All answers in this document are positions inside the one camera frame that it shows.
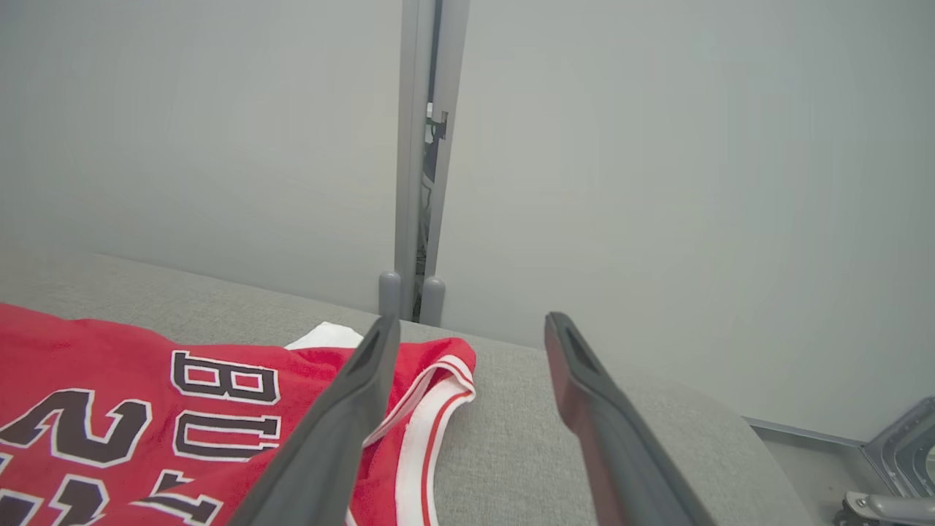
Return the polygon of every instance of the gray wall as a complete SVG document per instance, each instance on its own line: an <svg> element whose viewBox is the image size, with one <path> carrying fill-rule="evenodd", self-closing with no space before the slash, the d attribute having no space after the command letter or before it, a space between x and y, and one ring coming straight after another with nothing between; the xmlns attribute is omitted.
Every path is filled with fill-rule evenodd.
<svg viewBox="0 0 935 526"><path fill-rule="evenodd" d="M4 1L0 228L375 312L400 2Z"/></svg>
<svg viewBox="0 0 935 526"><path fill-rule="evenodd" d="M471 0L442 325L570 314L745 416L935 393L935 3Z"/></svg>

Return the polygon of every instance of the gray fabric surface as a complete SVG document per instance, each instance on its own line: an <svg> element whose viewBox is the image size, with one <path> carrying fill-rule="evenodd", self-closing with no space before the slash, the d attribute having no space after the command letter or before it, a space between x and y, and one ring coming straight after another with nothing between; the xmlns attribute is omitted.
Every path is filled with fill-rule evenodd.
<svg viewBox="0 0 935 526"><path fill-rule="evenodd" d="M124 259L0 243L0 301L155 330L179 343L286 344L322 321L376 319ZM594 524L577 440L554 406L544 352L404 322L406 341L458 336L478 355L478 397L452 417L436 468L444 525ZM802 504L737 415L685 387L611 371L709 508L728 526L806 524Z"/></svg>

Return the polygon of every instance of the white fabric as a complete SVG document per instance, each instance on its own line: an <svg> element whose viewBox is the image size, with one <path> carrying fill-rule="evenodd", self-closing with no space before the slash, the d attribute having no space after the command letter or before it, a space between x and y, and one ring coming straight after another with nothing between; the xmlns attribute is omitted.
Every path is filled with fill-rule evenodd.
<svg viewBox="0 0 935 526"><path fill-rule="evenodd" d="M354 348L364 340L350 327L334 323L322 322L308 334L286 345L290 351L308 349L310 347L349 347Z"/></svg>

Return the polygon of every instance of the basketball jersey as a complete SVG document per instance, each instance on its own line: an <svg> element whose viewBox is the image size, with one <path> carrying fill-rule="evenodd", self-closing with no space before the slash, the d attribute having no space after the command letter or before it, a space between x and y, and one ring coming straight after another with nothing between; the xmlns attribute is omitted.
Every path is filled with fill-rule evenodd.
<svg viewBox="0 0 935 526"><path fill-rule="evenodd" d="M0 518L223 525L352 352L179 345L0 304ZM349 525L438 523L435 461L474 363L458 339L400 345Z"/></svg>

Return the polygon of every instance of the jersey lettering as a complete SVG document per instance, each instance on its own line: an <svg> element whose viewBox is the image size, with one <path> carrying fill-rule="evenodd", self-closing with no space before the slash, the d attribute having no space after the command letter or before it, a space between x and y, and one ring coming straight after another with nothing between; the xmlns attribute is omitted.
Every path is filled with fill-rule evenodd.
<svg viewBox="0 0 935 526"><path fill-rule="evenodd" d="M42 499L12 489L0 489L0 520L4 526L26 526L39 511Z"/></svg>
<svg viewBox="0 0 935 526"><path fill-rule="evenodd" d="M274 405L280 400L275 369L232 361L194 358L172 351L172 385L185 396Z"/></svg>
<svg viewBox="0 0 935 526"><path fill-rule="evenodd" d="M61 510L52 526L87 524L96 519L110 497L104 481L80 475L65 475L49 507Z"/></svg>
<svg viewBox="0 0 935 526"><path fill-rule="evenodd" d="M94 391L62 389L55 391L25 415L0 428L0 443L26 448L39 439L51 425L51 454L98 468L107 468L130 460L139 437L152 421L149 402L124 400L108 412L113 418L104 436L91 430Z"/></svg>
<svg viewBox="0 0 935 526"><path fill-rule="evenodd" d="M151 507L180 517L185 524L191 526L209 526L221 511L221 506L223 506L221 501L212 499L208 495L198 495L197 499L193 499L187 495L166 491L166 489L191 481L192 479L185 478L181 471L163 470L150 496L131 504Z"/></svg>
<svg viewBox="0 0 935 526"><path fill-rule="evenodd" d="M245 440L237 440L236 444L223 441L223 435L251 435L256 438L256 444L244 444ZM245 462L250 457L275 449L279 440L280 418L278 416L233 416L213 415L209 413L196 413L195 411L182 411L176 417L175 440L172 447L176 455L190 459L240 461Z"/></svg>

